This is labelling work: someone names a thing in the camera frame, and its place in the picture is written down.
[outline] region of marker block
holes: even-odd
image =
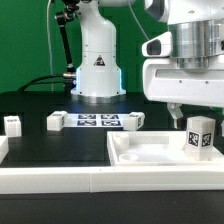
[[[4,126],[8,138],[22,136],[21,122],[18,116],[4,117]]]
[[[124,118],[123,129],[126,131],[136,131],[143,126],[144,120],[144,113],[132,112]]]
[[[185,153],[196,160],[209,160],[213,150],[215,120],[192,117],[187,120]]]
[[[68,113],[65,111],[55,111],[47,117],[47,130],[60,131],[68,118]]]

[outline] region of white container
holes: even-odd
[[[119,145],[114,136],[129,136],[129,147]],[[209,159],[200,160],[197,154],[188,156],[186,150],[186,132],[108,132],[107,148],[112,166],[188,166],[224,164],[224,156],[215,147],[209,150]],[[120,159],[123,154],[136,155],[133,162]]]

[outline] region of table surface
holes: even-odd
[[[144,112],[142,131],[175,130],[165,103],[149,102],[142,93],[128,93],[124,102],[85,104],[60,92],[0,94],[3,117],[19,115],[23,136],[9,139],[9,153],[0,167],[110,166],[107,131],[121,128],[46,130],[54,111],[119,114]],[[203,115],[221,122],[207,107],[182,106],[185,117]],[[222,151],[223,138],[214,140]],[[0,195],[0,223],[224,223],[224,191],[158,191],[78,194]]]

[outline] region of white block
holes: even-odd
[[[65,111],[55,111],[47,117],[47,130],[60,131],[68,118],[68,113]]]
[[[4,126],[7,137],[22,136],[21,122],[18,116],[4,117]]]
[[[9,151],[8,138],[0,136],[0,163],[3,161]]]
[[[126,131],[136,131],[144,124],[145,114],[142,112],[132,112],[124,118],[124,127]]]
[[[185,154],[196,160],[210,160],[214,131],[214,119],[202,116],[188,118]]]

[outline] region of green wall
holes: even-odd
[[[47,44],[46,11],[48,0],[0,1],[0,93],[15,91],[28,81],[50,74]],[[136,0],[133,9],[149,38],[166,31],[166,25],[153,21],[144,11],[144,1]],[[54,20],[63,9],[60,0],[51,6],[51,35],[54,73],[66,70],[59,29]],[[101,8],[101,14],[117,28],[117,64],[122,69],[123,85],[129,92],[142,91],[142,65],[145,58],[141,46],[145,38],[128,7]],[[81,63],[81,31],[79,21],[67,25],[73,61]],[[61,85],[55,90],[62,90]],[[51,90],[51,86],[34,86],[29,90]]]

